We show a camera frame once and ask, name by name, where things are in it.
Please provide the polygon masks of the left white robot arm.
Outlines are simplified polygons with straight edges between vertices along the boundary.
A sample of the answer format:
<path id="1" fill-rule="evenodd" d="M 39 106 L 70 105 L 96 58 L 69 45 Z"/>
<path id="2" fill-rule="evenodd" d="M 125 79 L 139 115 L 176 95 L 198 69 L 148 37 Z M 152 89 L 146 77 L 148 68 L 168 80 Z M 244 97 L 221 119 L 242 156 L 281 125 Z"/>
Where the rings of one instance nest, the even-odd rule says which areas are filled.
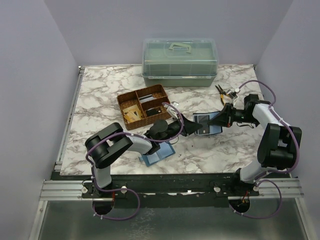
<path id="1" fill-rule="evenodd" d="M 111 191 L 111 165 L 125 152 L 141 154 L 142 161 L 150 166 L 175 154 L 170 143 L 173 139 L 191 135 L 203 127 L 181 115 L 168 123 L 158 119 L 144 135 L 124 132 L 119 123 L 112 123 L 85 141 L 87 160 L 91 163 L 92 177 L 95 182 L 93 191 L 101 198 Z"/>

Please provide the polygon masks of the black leather card holder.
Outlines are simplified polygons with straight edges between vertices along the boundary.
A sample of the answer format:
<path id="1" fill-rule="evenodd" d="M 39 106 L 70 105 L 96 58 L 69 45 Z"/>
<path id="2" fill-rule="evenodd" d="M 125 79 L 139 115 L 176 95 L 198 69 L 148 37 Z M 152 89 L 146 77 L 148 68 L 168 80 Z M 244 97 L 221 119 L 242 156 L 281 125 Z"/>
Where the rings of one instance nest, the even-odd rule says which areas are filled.
<path id="1" fill-rule="evenodd" d="M 208 125 L 208 122 L 214 118 L 219 111 L 207 113 L 193 113 L 193 121 L 201 124 L 202 127 L 194 132 L 197 136 L 213 136 L 223 132 L 223 128 L 217 125 Z"/>

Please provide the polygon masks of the dark credit card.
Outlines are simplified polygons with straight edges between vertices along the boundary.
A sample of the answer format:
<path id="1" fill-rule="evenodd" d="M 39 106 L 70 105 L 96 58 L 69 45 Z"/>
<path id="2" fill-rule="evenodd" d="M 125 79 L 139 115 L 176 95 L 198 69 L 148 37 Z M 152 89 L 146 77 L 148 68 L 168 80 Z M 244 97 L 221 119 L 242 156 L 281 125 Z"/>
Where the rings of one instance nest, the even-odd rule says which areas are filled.
<path id="1" fill-rule="evenodd" d="M 151 117 L 151 116 L 161 114 L 162 110 L 160 107 L 154 107 L 154 108 L 150 108 L 150 109 L 146 110 L 145 113 L 146 113 L 147 117 Z"/>

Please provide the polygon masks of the brown wicker divided tray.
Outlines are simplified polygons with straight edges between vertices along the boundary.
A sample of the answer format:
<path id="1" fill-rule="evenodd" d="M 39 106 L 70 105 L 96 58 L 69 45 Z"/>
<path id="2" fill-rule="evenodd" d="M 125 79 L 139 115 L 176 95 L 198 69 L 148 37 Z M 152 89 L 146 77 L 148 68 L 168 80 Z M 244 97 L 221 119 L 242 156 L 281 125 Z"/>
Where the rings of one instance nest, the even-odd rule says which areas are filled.
<path id="1" fill-rule="evenodd" d="M 141 103 L 139 101 L 139 98 L 147 95 L 153 95 L 154 99 L 151 101 Z M 169 103 L 170 100 L 161 84 L 156 84 L 149 87 L 120 94 L 117 96 L 117 102 L 121 111 L 125 128 L 127 130 L 134 130 L 137 128 L 145 127 L 147 125 L 155 123 L 156 120 L 168 120 L 171 117 L 170 114 L 167 112 L 167 109 L 163 106 L 164 102 Z M 126 109 L 133 105 L 137 105 L 140 109 L 142 119 L 128 123 L 124 118 L 123 109 Z M 152 108 L 161 108 L 161 113 L 148 117 L 146 115 L 146 110 Z"/>

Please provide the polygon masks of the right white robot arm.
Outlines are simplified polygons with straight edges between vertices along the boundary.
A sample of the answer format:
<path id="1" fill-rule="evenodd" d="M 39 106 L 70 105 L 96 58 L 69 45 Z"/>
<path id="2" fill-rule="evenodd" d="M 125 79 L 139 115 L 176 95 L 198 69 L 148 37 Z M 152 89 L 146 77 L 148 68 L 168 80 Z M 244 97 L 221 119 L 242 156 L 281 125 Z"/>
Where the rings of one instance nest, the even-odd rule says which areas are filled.
<path id="1" fill-rule="evenodd" d="M 269 101 L 260 100 L 257 94 L 249 94 L 244 98 L 244 109 L 226 103 L 207 124 L 229 128 L 233 123 L 260 125 L 264 129 L 256 160 L 238 169 L 236 180 L 230 183 L 230 191 L 234 195 L 243 195 L 248 190 L 248 184 L 270 173 L 288 173 L 297 166 L 302 130 L 285 122 Z"/>

